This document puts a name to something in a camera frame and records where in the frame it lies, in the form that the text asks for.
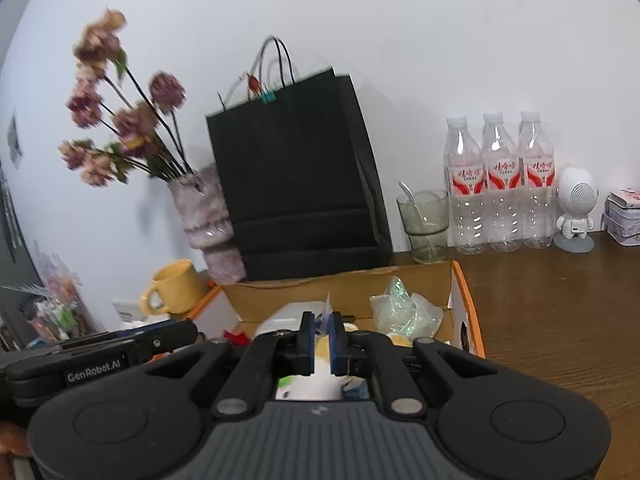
power outlet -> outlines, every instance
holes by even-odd
[[[124,322],[142,321],[145,318],[145,315],[140,312],[137,301],[111,300],[111,304],[120,316],[120,320]]]

plastic bottle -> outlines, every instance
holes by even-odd
[[[556,222],[554,147],[540,126],[538,112],[520,114],[522,243],[544,249],[551,245]]]
[[[522,175],[516,145],[504,129],[500,112],[484,114],[482,160],[487,184],[485,211],[489,247],[509,253],[522,244],[518,207]]]
[[[461,254],[486,248],[483,212],[486,183],[478,144],[466,129],[466,117],[447,119],[444,165],[449,187],[453,243]]]

spoon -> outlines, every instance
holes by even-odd
[[[414,206],[415,212],[418,215],[418,218],[420,219],[420,223],[422,224],[422,228],[424,229],[424,232],[428,233],[429,230],[427,229],[427,222],[425,221],[424,217],[422,216],[422,213],[420,213],[420,209],[418,208],[418,204],[415,201],[415,197],[414,197],[414,194],[411,192],[411,189],[402,180],[398,180],[398,186],[400,186],[400,189],[402,189],[402,191],[404,191],[404,194],[409,199],[409,202],[411,202],[411,205]],[[427,245],[429,247],[430,253],[431,254],[435,254],[435,248],[433,247],[433,244],[431,243],[431,240],[429,240],[429,235],[426,235],[425,239],[427,240]]]
[[[404,191],[404,194],[407,196],[407,198],[411,202],[411,205],[414,206],[415,212],[418,214],[418,218],[420,219],[420,223],[422,224],[422,227],[426,230],[427,225],[424,222],[424,218],[422,217],[422,213],[420,213],[420,209],[418,208],[418,204],[415,201],[415,197],[414,197],[414,194],[411,192],[411,189],[402,180],[398,180],[398,186],[400,186],[400,189]]]

glass cup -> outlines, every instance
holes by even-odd
[[[411,256],[419,264],[446,259],[449,228],[449,193],[425,190],[414,193],[415,205],[405,194],[396,198],[404,232],[409,237]]]

yellow mug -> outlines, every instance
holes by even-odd
[[[147,316],[169,312],[184,314],[190,311],[209,289],[193,268],[191,260],[177,260],[158,270],[152,285],[140,297],[140,310]],[[149,305],[149,296],[158,294],[162,300],[159,308]]]

